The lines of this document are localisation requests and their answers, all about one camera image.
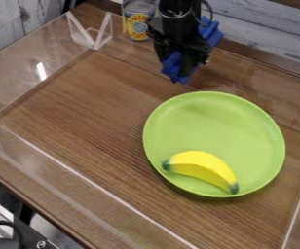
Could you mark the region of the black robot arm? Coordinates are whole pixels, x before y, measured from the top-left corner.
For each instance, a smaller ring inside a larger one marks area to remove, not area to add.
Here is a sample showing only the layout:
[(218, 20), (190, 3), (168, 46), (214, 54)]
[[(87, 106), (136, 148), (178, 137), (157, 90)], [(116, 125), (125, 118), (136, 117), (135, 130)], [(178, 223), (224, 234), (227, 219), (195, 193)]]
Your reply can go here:
[(147, 20), (161, 73), (174, 83), (186, 82), (199, 64), (207, 62), (211, 45), (202, 36), (211, 19), (200, 19), (204, 0), (159, 0), (157, 14)]

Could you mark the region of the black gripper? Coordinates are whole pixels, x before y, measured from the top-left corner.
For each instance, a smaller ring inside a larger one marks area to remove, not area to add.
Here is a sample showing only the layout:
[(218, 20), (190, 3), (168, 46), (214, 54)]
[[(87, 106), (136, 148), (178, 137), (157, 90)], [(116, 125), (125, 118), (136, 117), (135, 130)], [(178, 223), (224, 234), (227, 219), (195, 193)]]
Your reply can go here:
[[(148, 34), (153, 40), (153, 49), (159, 60), (163, 60), (174, 46), (203, 48), (196, 45), (199, 15), (194, 9), (179, 13), (169, 9), (160, 9), (159, 14), (147, 20)], [(190, 53), (180, 54), (179, 76), (186, 77), (196, 64), (196, 58)]]

